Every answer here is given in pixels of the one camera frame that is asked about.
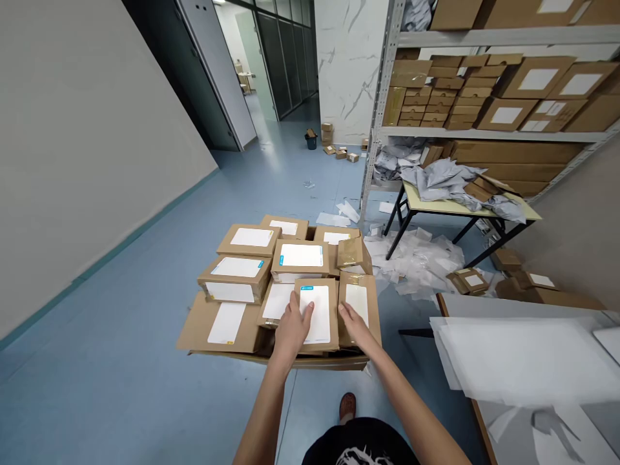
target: wall baseboard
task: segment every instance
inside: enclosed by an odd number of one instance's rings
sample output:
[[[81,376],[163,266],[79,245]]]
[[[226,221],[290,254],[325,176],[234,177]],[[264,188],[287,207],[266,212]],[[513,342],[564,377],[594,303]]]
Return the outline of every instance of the wall baseboard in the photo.
[[[115,246],[112,250],[110,250],[107,254],[102,256],[99,260],[97,260],[93,265],[91,265],[84,273],[79,275],[77,278],[73,280],[73,282],[64,288],[58,295],[53,297],[47,304],[45,304],[42,308],[37,310],[34,314],[30,315],[22,324],[17,326],[13,331],[7,334],[2,340],[0,340],[0,351],[7,348],[13,341],[19,338],[23,333],[28,331],[37,321],[43,318],[51,309],[53,309],[56,305],[62,302],[68,295],[74,292],[79,286],[86,282],[93,274],[98,272],[105,264],[107,264],[111,259],[117,256],[120,252],[126,249],[133,241],[138,239],[142,234],[144,234],[151,226],[157,223],[160,219],[162,219],[166,214],[168,214],[173,208],[175,208],[179,203],[188,198],[194,191],[196,191],[199,187],[201,187],[205,182],[211,179],[215,174],[220,171],[220,168],[216,167],[212,172],[194,184],[192,187],[187,189],[183,194],[179,195],[177,198],[168,203],[164,208],[162,208],[159,212],[153,215],[150,219],[145,221],[142,225],[136,228],[131,234],[129,234],[124,240],[121,241],[117,246]]]

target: person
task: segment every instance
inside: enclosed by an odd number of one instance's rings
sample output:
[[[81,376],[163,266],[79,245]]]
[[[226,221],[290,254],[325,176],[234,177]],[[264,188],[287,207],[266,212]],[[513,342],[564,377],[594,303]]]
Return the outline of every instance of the person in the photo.
[[[272,464],[284,403],[284,383],[310,330],[314,303],[302,314],[295,292],[276,330],[273,353],[233,465]],[[349,304],[338,306],[347,331],[372,361],[413,451],[395,429],[375,418],[355,418],[355,396],[340,403],[340,426],[330,428],[306,452],[302,465],[460,465],[467,456],[418,396],[394,361]]]

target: metal shelf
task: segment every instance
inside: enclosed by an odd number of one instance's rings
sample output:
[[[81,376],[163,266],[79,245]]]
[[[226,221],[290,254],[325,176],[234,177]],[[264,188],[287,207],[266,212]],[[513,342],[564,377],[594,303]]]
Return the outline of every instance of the metal shelf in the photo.
[[[399,47],[415,48],[601,43],[620,43],[620,25],[401,32],[398,38]]]
[[[447,130],[444,128],[384,126],[379,131],[379,138],[383,136],[414,136],[436,137],[453,139],[493,139],[515,141],[540,142],[585,142],[596,143],[606,137],[604,132],[521,132],[521,131],[493,131],[493,130]]]

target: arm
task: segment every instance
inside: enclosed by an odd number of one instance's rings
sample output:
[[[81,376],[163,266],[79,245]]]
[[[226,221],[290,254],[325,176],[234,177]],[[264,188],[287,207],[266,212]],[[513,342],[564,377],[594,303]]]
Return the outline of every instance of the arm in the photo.
[[[467,456],[446,428],[411,387],[394,361],[377,343],[364,320],[349,305],[338,312],[353,340],[372,360],[416,457],[422,465],[470,464]]]
[[[233,465],[272,464],[276,460],[278,430],[284,402],[284,383],[310,331],[315,308],[310,303],[302,316],[295,292],[276,330],[276,344],[267,363],[252,414],[247,422]]]

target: hand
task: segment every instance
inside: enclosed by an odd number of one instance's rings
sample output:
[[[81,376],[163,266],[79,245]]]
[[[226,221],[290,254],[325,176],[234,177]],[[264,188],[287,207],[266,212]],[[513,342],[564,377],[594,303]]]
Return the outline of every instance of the hand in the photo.
[[[371,353],[380,346],[366,326],[364,319],[346,302],[338,306],[338,313],[347,327],[349,336],[370,357]]]
[[[291,300],[284,309],[284,315],[276,329],[276,345],[273,348],[272,359],[285,364],[289,369],[293,366],[310,331],[310,319],[314,309],[315,303],[310,302],[302,315],[295,291],[291,292]]]

